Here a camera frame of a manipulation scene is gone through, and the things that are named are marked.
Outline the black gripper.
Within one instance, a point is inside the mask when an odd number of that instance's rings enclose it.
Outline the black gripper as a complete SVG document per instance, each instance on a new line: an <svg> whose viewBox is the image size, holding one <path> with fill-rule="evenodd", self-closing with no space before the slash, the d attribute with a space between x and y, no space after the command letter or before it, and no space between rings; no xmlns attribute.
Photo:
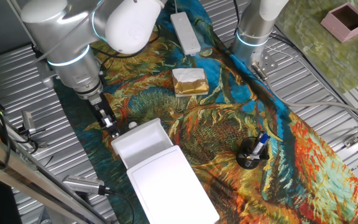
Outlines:
<svg viewBox="0 0 358 224"><path fill-rule="evenodd" d="M104 93L100 93L98 96L94 95L94 98L88 100L88 105L101 129L107 131L114 139L119 137L117 119Z"/></svg>

